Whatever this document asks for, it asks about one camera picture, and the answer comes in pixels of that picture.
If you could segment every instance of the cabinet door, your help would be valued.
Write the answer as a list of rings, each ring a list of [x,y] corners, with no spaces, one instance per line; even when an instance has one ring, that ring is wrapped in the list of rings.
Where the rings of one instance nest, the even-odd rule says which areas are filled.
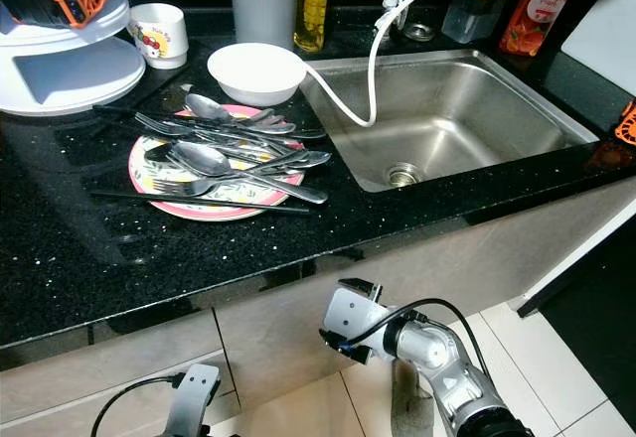
[[[523,294],[635,195],[636,179],[438,237],[424,230],[397,250],[217,308],[241,405],[254,407],[352,363],[318,335],[338,279],[381,283],[385,305],[432,296],[469,315]],[[424,311],[456,320],[438,306]]]
[[[242,408],[351,364],[318,334],[336,280],[303,278],[215,309]]]
[[[194,363],[219,368],[221,385],[212,403],[206,409],[204,423],[214,425],[240,411],[237,394],[228,371],[223,351],[199,357],[187,363],[162,369],[141,378],[186,372]],[[126,384],[105,389],[43,412],[6,422],[0,426],[2,437],[86,437],[99,410]],[[109,437],[149,437],[159,435],[170,412],[175,390],[167,382],[138,387],[122,395],[104,415],[97,435]]]
[[[0,423],[222,348],[211,310],[0,372]]]

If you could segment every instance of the sauce bottle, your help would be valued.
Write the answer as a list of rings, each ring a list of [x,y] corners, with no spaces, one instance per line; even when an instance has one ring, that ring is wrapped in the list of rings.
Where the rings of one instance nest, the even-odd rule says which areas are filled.
[[[566,0],[520,0],[499,42],[503,52],[533,57]]]
[[[294,43],[307,52],[322,49],[327,0],[298,0]]]

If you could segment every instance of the plate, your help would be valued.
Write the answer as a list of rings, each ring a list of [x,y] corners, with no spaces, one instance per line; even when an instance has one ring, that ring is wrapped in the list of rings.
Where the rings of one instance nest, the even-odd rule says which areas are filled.
[[[235,104],[224,104],[223,106],[234,117],[250,117],[259,112],[259,109]],[[128,158],[128,173],[132,185],[137,192],[146,194],[161,194],[152,187],[153,179],[163,179],[169,181],[192,181],[198,179],[197,176],[172,164],[147,161],[144,158],[146,151],[153,147],[160,146],[165,141],[154,139],[148,136],[141,136],[132,146]],[[291,143],[291,147],[302,148],[300,143]],[[230,159],[233,168],[246,169],[251,164],[235,159]],[[281,176],[278,179],[289,184],[298,185],[302,182],[304,174],[294,176]],[[233,201],[246,204],[262,204],[277,206],[287,199],[286,194],[274,191],[266,187],[255,186],[243,182],[222,184],[216,189],[201,196],[202,199],[214,199],[218,201]],[[266,212],[259,209],[243,209],[236,207],[220,206],[195,206],[190,204],[171,204],[168,202],[151,202],[157,209],[170,215],[183,219],[199,221],[227,221],[245,219],[257,214]]]

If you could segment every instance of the oil bottle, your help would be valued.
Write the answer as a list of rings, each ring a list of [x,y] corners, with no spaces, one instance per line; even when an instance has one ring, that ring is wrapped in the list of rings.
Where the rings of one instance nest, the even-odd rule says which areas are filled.
[[[307,52],[322,49],[327,0],[298,0],[294,43]]]

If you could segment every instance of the black granite countertop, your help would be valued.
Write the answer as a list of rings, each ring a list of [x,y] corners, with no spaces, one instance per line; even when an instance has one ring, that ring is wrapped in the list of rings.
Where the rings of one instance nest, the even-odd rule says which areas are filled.
[[[369,20],[375,13],[334,15],[325,50],[302,54],[305,59],[367,55],[373,39]],[[116,104],[174,111],[183,104],[187,84],[219,102],[232,102],[206,70],[211,51],[234,41],[231,27],[227,11],[191,12],[188,63],[172,72],[148,69]],[[550,99],[594,132],[598,142],[370,194],[359,188],[325,139],[315,148],[334,157],[311,170],[304,184],[328,191],[330,200],[315,207],[312,217],[265,213],[199,222],[145,203],[96,198],[88,191],[132,191],[127,160],[142,130],[134,121],[113,116],[109,124],[92,112],[31,118],[3,114],[3,356],[86,325],[107,323],[115,333],[125,333],[137,326],[126,317],[140,316],[132,313],[138,310],[160,311],[158,319],[165,320],[184,303],[188,309],[214,305],[332,264],[342,266],[343,260],[372,256],[414,235],[435,236],[632,176],[634,150],[611,138],[629,95],[560,53],[559,45],[554,39],[535,59],[502,55],[493,42],[469,47]],[[439,34],[428,44],[397,39],[381,53],[449,48],[464,47]],[[299,91],[276,110],[299,126],[320,126]],[[285,203],[301,205],[294,199]]]

